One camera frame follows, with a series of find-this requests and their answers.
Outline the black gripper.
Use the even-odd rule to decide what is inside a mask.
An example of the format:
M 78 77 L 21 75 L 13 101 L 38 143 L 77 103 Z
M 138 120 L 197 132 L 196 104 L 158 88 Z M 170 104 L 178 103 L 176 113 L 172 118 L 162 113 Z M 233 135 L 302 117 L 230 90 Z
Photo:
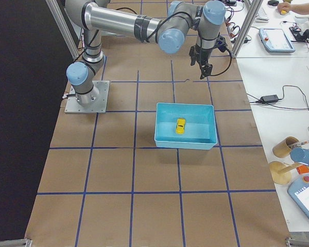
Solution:
M 190 47 L 189 56 L 191 59 L 191 66 L 194 66 L 197 62 L 199 64 L 201 75 L 200 79 L 204 79 L 205 77 L 211 76 L 211 72 L 213 69 L 213 65 L 209 63 L 209 58 L 212 54 L 214 47 L 205 49 L 198 45 L 194 45 Z

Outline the person's forearm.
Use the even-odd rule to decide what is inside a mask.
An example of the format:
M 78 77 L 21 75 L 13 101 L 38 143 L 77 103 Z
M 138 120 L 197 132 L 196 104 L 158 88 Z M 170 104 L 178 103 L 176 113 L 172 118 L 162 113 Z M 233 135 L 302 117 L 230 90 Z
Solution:
M 285 11 L 286 13 L 288 13 L 292 11 L 300 15 L 309 15 L 309 3 L 291 4 L 289 2 L 282 2 L 277 5 L 277 10 L 279 12 Z

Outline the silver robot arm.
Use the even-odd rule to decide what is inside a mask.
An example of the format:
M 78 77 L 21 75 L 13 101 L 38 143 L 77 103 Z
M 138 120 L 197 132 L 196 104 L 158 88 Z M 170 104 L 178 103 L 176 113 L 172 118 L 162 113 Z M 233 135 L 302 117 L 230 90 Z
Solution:
M 222 2 L 208 1 L 202 6 L 173 1 L 165 20 L 108 9 L 108 3 L 65 1 L 67 16 L 83 30 L 82 58 L 66 70 L 79 105 L 89 106 L 99 100 L 100 90 L 93 77 L 105 61 L 101 50 L 102 31 L 136 38 L 142 43 L 155 42 L 165 53 L 174 54 L 184 44 L 188 31 L 195 30 L 198 38 L 190 48 L 191 65 L 199 65 L 201 79 L 212 75 L 209 57 L 212 50 L 224 46 L 219 34 L 226 14 Z

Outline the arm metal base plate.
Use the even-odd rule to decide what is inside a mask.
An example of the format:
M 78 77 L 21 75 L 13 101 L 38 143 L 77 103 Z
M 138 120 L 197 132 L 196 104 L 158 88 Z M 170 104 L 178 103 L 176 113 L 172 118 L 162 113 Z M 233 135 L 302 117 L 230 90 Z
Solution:
M 107 110 L 110 81 L 93 80 L 93 89 L 85 95 L 77 94 L 71 86 L 65 113 L 66 114 L 104 114 Z

